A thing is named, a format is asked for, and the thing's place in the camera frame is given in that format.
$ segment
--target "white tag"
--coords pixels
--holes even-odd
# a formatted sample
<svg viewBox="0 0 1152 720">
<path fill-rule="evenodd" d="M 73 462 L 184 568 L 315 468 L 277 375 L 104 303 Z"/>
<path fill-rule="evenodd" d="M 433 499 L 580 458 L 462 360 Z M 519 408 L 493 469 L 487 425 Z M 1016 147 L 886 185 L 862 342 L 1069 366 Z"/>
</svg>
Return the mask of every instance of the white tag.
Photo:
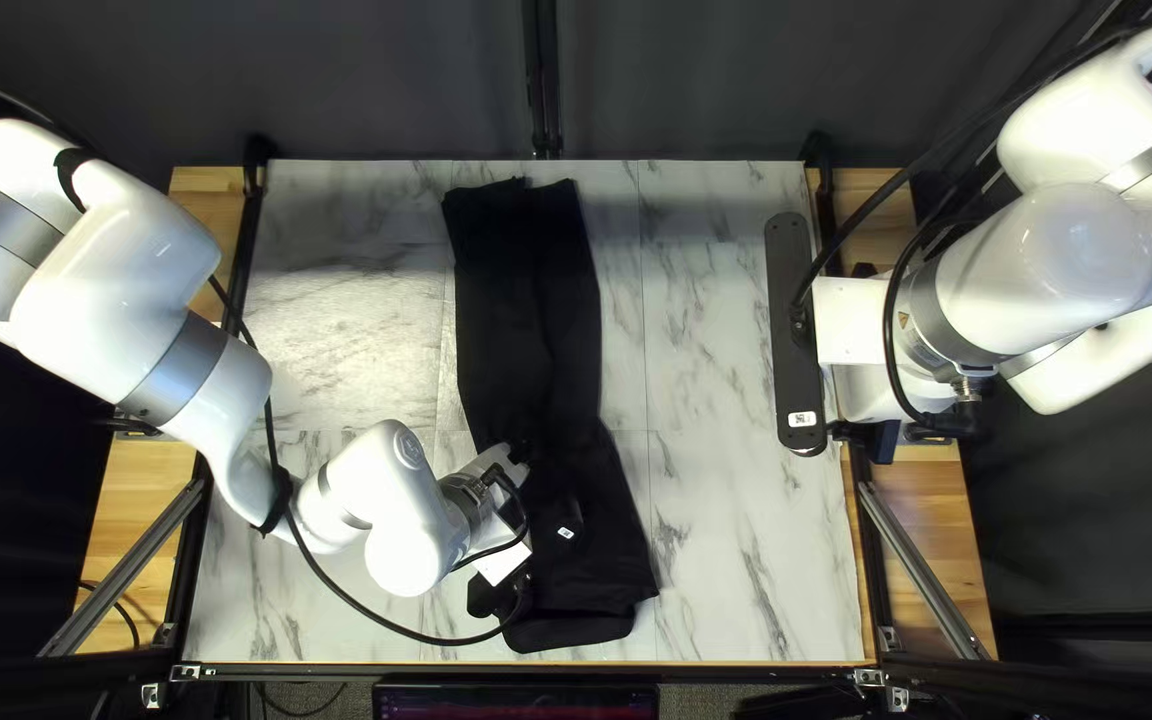
<svg viewBox="0 0 1152 720">
<path fill-rule="evenodd" d="M 809 426 L 814 424 L 816 424 L 816 412 L 812 412 L 811 410 L 790 412 L 791 429 L 809 429 Z"/>
</svg>

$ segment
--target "folded black garment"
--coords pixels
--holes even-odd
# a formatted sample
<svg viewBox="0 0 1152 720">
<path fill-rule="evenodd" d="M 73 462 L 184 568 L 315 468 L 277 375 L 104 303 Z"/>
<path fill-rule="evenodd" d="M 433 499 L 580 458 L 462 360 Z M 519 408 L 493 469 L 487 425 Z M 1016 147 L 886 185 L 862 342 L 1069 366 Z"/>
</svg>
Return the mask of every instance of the folded black garment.
<svg viewBox="0 0 1152 720">
<path fill-rule="evenodd" d="M 598 417 L 601 316 L 576 183 L 521 179 L 442 199 L 456 253 L 456 381 L 477 448 L 508 442 L 531 467 L 530 607 L 516 652 L 622 638 L 658 593 L 616 444 Z M 502 583 L 470 583 L 470 612 L 503 617 Z"/>
</svg>

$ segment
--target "gray carpet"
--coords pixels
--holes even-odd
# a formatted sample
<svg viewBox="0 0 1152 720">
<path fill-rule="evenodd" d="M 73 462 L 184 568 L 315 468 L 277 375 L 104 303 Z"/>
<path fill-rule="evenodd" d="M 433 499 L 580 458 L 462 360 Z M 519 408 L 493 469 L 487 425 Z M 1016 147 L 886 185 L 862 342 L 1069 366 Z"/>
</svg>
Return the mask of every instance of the gray carpet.
<svg viewBox="0 0 1152 720">
<path fill-rule="evenodd" d="M 790 691 L 803 685 L 682 685 L 660 688 L 660 720 L 725 720 L 744 698 Z M 324 704 L 341 688 L 341 683 L 267 683 L 266 697 L 290 712 L 308 712 Z M 248 717 L 255 720 L 288 718 L 264 702 L 248 684 Z M 328 707 L 310 714 L 314 720 L 371 719 L 371 683 L 348 683 L 341 697 Z"/>
</svg>

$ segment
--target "black pole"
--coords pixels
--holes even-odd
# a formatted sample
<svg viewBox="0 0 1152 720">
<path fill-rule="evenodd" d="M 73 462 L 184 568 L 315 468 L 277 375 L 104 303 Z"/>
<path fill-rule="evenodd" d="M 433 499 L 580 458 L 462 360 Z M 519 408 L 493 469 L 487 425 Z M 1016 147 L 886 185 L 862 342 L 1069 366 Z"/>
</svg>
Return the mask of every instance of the black pole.
<svg viewBox="0 0 1152 720">
<path fill-rule="evenodd" d="M 522 46 L 526 54 L 532 156 L 554 160 L 563 154 L 562 113 L 558 100 L 556 0 L 522 0 Z"/>
<path fill-rule="evenodd" d="M 873 482 L 873 469 L 865 446 L 848 444 L 848 461 L 851 465 L 852 491 L 863 482 Z M 870 514 L 856 507 L 856 520 L 861 531 L 861 558 L 864 561 L 865 594 L 870 597 L 870 616 L 874 624 L 874 645 L 878 658 L 884 655 L 882 629 L 892 627 L 890 599 L 887 594 L 887 564 L 884 560 L 884 540 L 878 537 L 878 528 Z"/>
</svg>

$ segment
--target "metal bracket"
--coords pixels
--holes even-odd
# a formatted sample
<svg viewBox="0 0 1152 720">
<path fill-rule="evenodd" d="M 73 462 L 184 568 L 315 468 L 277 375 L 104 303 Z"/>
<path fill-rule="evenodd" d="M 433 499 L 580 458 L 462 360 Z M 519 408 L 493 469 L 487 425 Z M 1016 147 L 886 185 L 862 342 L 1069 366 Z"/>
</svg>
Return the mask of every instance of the metal bracket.
<svg viewBox="0 0 1152 720">
<path fill-rule="evenodd" d="M 851 681 L 857 688 L 881 688 L 887 684 L 884 672 L 877 667 L 856 667 Z"/>
<path fill-rule="evenodd" d="M 882 645 L 884 652 L 904 651 L 904 645 L 900 642 L 896 628 L 892 628 L 890 626 L 878 626 L 878 642 Z"/>
<path fill-rule="evenodd" d="M 162 699 L 167 697 L 162 683 L 144 683 L 141 685 L 141 705 L 146 710 L 162 710 Z"/>
<path fill-rule="evenodd" d="M 887 688 L 887 712 L 905 712 L 909 710 L 909 691 L 904 688 Z"/>
<path fill-rule="evenodd" d="M 175 623 L 162 623 L 153 630 L 153 639 L 150 646 L 173 646 L 175 645 Z"/>
<path fill-rule="evenodd" d="M 173 683 L 183 683 L 188 680 L 202 680 L 204 676 L 211 677 L 215 674 L 215 668 L 209 667 L 204 670 L 202 665 L 173 665 L 168 680 Z"/>
<path fill-rule="evenodd" d="M 976 630 L 971 629 L 967 619 L 963 617 L 963 613 L 958 612 L 950 593 L 946 592 L 945 585 L 937 579 L 937 574 L 923 559 L 918 546 L 904 532 L 900 520 L 878 494 L 874 483 L 872 480 L 856 483 L 856 499 L 865 514 L 872 518 L 874 526 L 878 528 L 878 532 L 882 535 L 892 552 L 896 553 L 901 564 L 904 564 L 904 571 L 909 574 L 910 581 L 914 581 L 914 586 L 918 590 L 919 596 L 923 596 L 926 606 L 931 608 L 937 624 L 941 627 L 941 631 L 945 632 L 954 653 L 964 660 L 990 660 L 990 653 L 984 650 Z"/>
</svg>

